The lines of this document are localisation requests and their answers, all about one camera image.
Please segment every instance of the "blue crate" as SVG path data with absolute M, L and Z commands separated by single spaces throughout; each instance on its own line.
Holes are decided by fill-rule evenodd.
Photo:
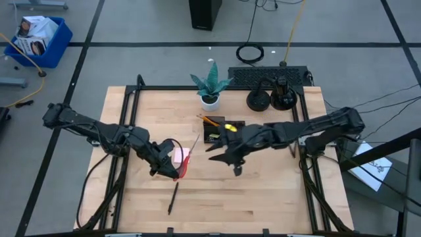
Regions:
M 53 39 L 51 39 L 47 50 L 45 50 L 43 55 L 28 55 L 39 67 L 45 68 L 55 68 L 60 62 L 61 57 L 63 56 L 64 51 L 67 48 L 70 39 L 72 39 L 73 33 L 64 23 L 64 19 L 60 17 L 49 17 L 51 20 L 56 22 L 59 27 L 55 32 Z M 5 49 L 5 55 L 8 55 L 14 58 L 18 63 L 23 66 L 34 66 L 28 59 L 22 56 L 17 50 L 14 49 L 11 45 L 8 45 Z

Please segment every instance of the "yellow cable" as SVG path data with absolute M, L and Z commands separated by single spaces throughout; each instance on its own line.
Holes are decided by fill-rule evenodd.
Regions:
M 303 12 L 305 5 L 305 0 L 303 0 L 303 3 L 301 3 L 300 11 L 298 12 L 297 18 L 295 19 L 294 25 L 292 26 L 291 34 L 289 35 L 288 45 L 287 45 L 287 51 L 285 53 L 284 62 L 287 62 L 287 57 L 289 53 L 289 46 L 291 45 L 292 41 L 292 35 L 294 34 L 295 27 L 298 24 L 298 21 L 300 21 L 301 13 Z
M 43 73 L 42 69 L 31 59 L 29 58 L 26 54 L 24 54 L 23 52 L 21 52 L 21 50 L 19 48 L 17 48 L 14 43 L 12 43 L 4 34 L 0 33 L 0 36 L 5 39 L 7 41 L 7 43 L 9 43 L 12 47 L 14 47 L 15 50 L 17 50 L 23 57 L 25 57 L 26 59 L 28 59 L 39 71 L 39 73 Z M 36 90 L 35 92 L 23 97 L 22 99 L 19 99 L 18 101 L 7 105 L 6 108 L 15 106 L 17 103 L 20 103 L 22 101 L 24 101 L 25 99 L 28 99 L 29 97 L 37 94 L 38 92 L 40 92 L 42 90 L 42 88 L 44 87 L 44 83 L 45 83 L 45 76 L 42 76 L 42 83 L 41 86 L 38 88 L 38 90 Z

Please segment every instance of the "concrete floor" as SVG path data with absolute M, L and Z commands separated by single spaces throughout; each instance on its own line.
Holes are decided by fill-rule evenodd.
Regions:
M 26 15 L 59 16 L 74 33 L 72 42 L 84 42 L 99 0 L 69 0 L 67 11 L 18 9 L 18 19 Z M 421 21 L 417 0 L 387 0 L 409 43 L 421 42 Z M 251 41 L 286 42 L 300 4 L 284 5 L 266 12 L 258 9 Z M 212 32 L 191 28 L 187 0 L 106 0 L 92 42 L 241 42 L 247 39 L 253 1 L 225 0 Z M 14 33 L 13 7 L 0 3 L 0 32 Z M 399 43 L 398 37 L 378 0 L 308 0 L 293 38 L 295 42 L 362 43 L 360 47 L 292 47 L 289 65 L 307 65 L 321 86 L 325 99 L 335 106 L 362 103 L 395 90 L 417 84 L 402 47 L 366 47 L 363 43 Z M 5 46 L 0 39 L 0 46 Z M 265 47 L 266 55 L 256 65 L 275 66 L 284 57 L 284 47 Z M 43 91 L 34 96 L 30 107 L 11 109 L 12 120 L 0 137 L 0 236 L 14 236 L 49 139 L 51 131 L 42 127 L 41 118 L 50 102 L 62 102 L 74 75 L 82 47 L 68 47 L 60 64 L 47 69 Z M 90 47 L 78 78 L 71 106 L 80 113 L 99 118 L 108 86 L 134 84 L 142 74 L 149 85 L 191 85 L 189 74 L 202 74 L 218 62 L 221 77 L 230 66 L 244 66 L 235 57 L 236 47 Z M 421 62 L 421 49 L 411 48 Z M 244 57 L 255 52 L 244 51 Z M 11 58 L 0 59 L 0 75 L 29 80 L 26 89 L 0 87 L 0 105 L 6 105 L 36 90 L 41 80 L 34 68 L 19 66 Z M 366 111 L 420 95 L 415 87 L 405 93 L 361 107 Z M 399 112 L 404 105 L 363 114 L 366 130 Z M 388 141 L 419 128 L 421 102 L 367 140 Z M 77 136 L 61 132 L 47 176 L 26 234 L 72 230 L 78 198 L 87 171 L 91 147 Z M 392 157 L 407 161 L 408 152 Z M 393 234 L 397 213 L 348 193 L 355 228 L 372 234 Z M 410 218 L 409 236 L 416 236 L 418 217 Z

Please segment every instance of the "black pen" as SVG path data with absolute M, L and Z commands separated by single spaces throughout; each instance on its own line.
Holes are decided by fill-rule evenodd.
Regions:
M 168 215 L 171 214 L 172 205 L 174 204 L 174 200 L 176 199 L 177 190 L 178 190 L 178 182 L 176 184 L 176 188 L 174 189 L 174 193 L 172 194 L 170 206 L 168 207 Z

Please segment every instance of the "black computer tower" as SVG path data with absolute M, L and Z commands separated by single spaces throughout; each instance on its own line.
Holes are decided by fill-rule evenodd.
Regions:
M 189 0 L 191 26 L 200 30 L 212 30 L 222 0 Z

